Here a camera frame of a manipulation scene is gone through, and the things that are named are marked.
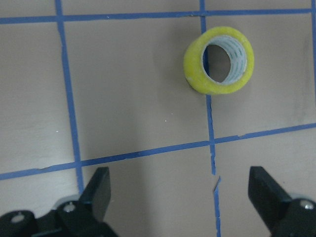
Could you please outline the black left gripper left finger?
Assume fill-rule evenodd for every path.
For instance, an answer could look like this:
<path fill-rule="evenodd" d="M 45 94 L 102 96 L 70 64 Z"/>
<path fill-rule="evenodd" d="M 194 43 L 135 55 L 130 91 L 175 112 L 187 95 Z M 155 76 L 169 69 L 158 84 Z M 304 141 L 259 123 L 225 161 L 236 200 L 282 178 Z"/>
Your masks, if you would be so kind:
<path fill-rule="evenodd" d="M 29 210 L 14 210 L 0 217 L 2 237 L 116 237 L 104 222 L 111 200 L 110 171 L 96 169 L 79 197 L 60 199 L 37 218 Z"/>

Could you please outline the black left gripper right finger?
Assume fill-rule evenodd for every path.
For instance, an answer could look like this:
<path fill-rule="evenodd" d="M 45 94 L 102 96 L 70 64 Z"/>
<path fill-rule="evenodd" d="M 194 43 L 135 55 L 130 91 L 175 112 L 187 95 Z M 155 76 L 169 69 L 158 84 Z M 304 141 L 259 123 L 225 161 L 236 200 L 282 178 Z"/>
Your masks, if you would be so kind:
<path fill-rule="evenodd" d="M 271 237 L 316 235 L 316 202 L 290 195 L 261 166 L 249 169 L 248 197 Z"/>

